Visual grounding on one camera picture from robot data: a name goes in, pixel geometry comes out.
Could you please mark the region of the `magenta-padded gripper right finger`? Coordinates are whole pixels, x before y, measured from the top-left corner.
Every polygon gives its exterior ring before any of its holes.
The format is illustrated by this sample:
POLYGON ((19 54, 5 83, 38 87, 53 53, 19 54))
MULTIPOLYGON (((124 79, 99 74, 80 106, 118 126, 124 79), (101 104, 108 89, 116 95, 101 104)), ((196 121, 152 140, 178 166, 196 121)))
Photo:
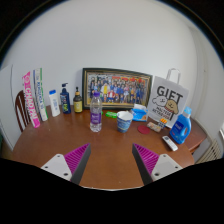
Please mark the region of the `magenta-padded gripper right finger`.
POLYGON ((182 169, 182 167, 167 154, 158 155, 136 143, 132 145, 132 154, 144 185, 150 184, 182 169))

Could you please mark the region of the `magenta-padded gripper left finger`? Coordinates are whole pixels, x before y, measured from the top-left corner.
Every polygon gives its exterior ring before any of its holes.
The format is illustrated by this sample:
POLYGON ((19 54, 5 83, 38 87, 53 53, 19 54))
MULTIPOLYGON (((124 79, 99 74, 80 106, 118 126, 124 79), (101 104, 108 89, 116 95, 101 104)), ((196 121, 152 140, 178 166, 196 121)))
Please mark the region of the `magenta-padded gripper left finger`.
POLYGON ((79 184, 90 154, 91 145, 87 143, 66 155, 56 154, 42 166, 42 169, 74 184, 79 184))

